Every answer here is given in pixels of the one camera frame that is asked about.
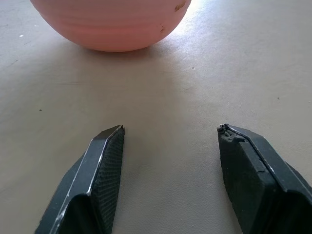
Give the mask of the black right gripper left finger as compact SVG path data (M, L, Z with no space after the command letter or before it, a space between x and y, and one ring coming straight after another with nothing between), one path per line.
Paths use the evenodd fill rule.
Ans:
M37 234L110 234L120 188L125 129L100 132L65 173Z

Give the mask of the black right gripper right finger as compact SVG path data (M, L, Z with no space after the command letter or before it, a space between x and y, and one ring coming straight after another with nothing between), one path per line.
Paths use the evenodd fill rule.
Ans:
M224 185L245 234L309 234L312 188L261 135L217 128Z

